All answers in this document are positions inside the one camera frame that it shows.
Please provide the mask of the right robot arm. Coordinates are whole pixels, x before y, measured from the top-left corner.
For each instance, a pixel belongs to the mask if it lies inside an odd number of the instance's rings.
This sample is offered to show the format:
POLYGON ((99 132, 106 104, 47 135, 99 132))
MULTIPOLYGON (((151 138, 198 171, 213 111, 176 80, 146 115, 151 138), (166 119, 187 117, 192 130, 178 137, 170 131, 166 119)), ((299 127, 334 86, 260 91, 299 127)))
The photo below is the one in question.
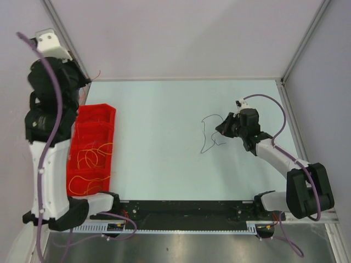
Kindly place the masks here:
POLYGON ((273 145, 273 137, 261 131, 257 110, 246 108, 229 113, 216 131, 228 138, 240 138, 246 151, 269 163, 286 179, 284 192, 268 191, 254 197, 256 218, 265 220, 273 211, 281 211, 290 212, 297 219, 318 221, 322 211, 335 206, 326 168, 273 145))

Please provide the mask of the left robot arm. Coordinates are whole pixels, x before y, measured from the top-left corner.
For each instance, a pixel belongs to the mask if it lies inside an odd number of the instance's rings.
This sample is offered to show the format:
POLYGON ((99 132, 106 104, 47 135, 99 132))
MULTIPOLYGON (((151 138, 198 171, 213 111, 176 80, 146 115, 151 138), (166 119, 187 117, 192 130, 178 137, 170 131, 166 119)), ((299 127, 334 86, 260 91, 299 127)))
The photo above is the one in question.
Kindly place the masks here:
POLYGON ((25 117, 25 136, 33 160, 35 196, 24 224, 47 224, 66 231, 87 219, 115 219, 120 215, 119 195, 99 191, 74 197, 66 189, 66 167, 72 126, 77 118, 78 90, 88 84, 75 60, 46 57, 30 67, 33 88, 25 117))

